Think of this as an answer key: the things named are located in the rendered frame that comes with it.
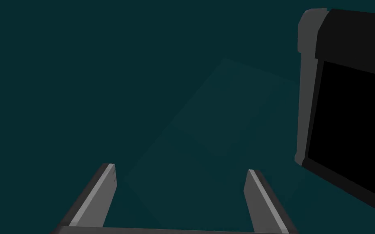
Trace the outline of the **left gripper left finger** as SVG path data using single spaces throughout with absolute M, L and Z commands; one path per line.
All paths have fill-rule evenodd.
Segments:
M 102 164 L 59 226 L 102 227 L 117 188 L 116 167 Z

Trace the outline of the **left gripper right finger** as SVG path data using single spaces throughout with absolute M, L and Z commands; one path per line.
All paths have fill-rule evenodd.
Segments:
M 297 233 L 296 227 L 261 171 L 247 171 L 244 196 L 255 233 Z

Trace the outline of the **black and grey appliance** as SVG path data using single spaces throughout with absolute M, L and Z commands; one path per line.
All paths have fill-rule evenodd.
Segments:
M 295 162 L 375 208 L 375 13 L 306 10 Z

